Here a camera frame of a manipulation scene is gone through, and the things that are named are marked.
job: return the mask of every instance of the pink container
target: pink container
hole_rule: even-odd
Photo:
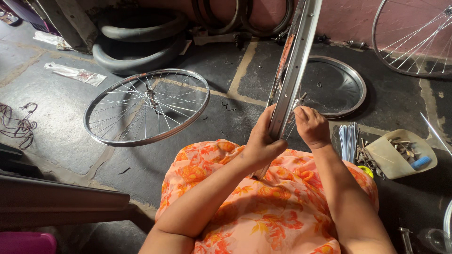
[[[55,237],[47,233],[0,232],[2,254],[55,254]]]

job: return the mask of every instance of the forearm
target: forearm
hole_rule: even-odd
[[[339,241],[389,241],[367,194],[334,151],[332,144],[312,151]]]
[[[154,228],[191,238],[198,236],[246,176],[243,167],[248,164],[239,155],[172,203]]]

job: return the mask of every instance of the rubber inner tube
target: rubber inner tube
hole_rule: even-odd
[[[253,1],[248,0],[248,5],[246,8],[246,16],[248,18],[251,17],[251,13],[253,12]],[[212,8],[210,7],[210,0],[204,0],[204,9],[206,10],[207,17],[209,17],[210,21],[217,27],[223,27],[225,24],[220,21],[215,14],[212,12]]]
[[[185,32],[156,42],[120,42],[99,36],[93,46],[96,62],[108,71],[133,75],[149,72],[175,59],[185,47]]]
[[[242,14],[240,19],[242,21],[243,27],[248,30],[250,33],[252,33],[255,36],[259,37],[267,37],[273,34],[279,33],[281,30],[285,29],[287,24],[289,23],[293,13],[293,0],[286,0],[286,14],[284,15],[283,19],[281,20],[281,23],[279,23],[278,26],[271,30],[261,31],[259,29],[256,29],[251,25],[249,17],[247,17],[246,14]]]
[[[246,5],[244,4],[243,0],[235,0],[235,13],[232,17],[232,20],[229,24],[227,24],[223,28],[213,28],[209,26],[206,22],[206,20],[201,15],[201,10],[199,9],[199,1],[198,0],[192,0],[192,6],[193,6],[193,12],[195,13],[196,18],[198,19],[199,23],[207,29],[207,31],[210,34],[219,35],[219,34],[226,34],[232,32],[236,27],[240,25],[240,17],[242,14],[246,16]]]
[[[114,40],[153,42],[178,34],[187,24],[187,16],[180,11],[142,8],[112,11],[99,20],[98,27]]]

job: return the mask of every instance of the floral fabric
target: floral fabric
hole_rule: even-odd
[[[166,173],[156,219],[177,198],[244,149],[224,139],[183,148]],[[345,162],[378,210],[377,187]],[[311,153],[287,149],[264,179],[243,179],[196,240],[193,253],[340,253],[322,183]]]

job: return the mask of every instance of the person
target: person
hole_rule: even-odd
[[[183,148],[162,185],[148,253],[396,253],[378,217],[377,188],[335,152],[328,121],[295,109],[311,153],[268,135],[265,109],[246,146],[220,139]],[[247,177],[270,164],[258,181]]]

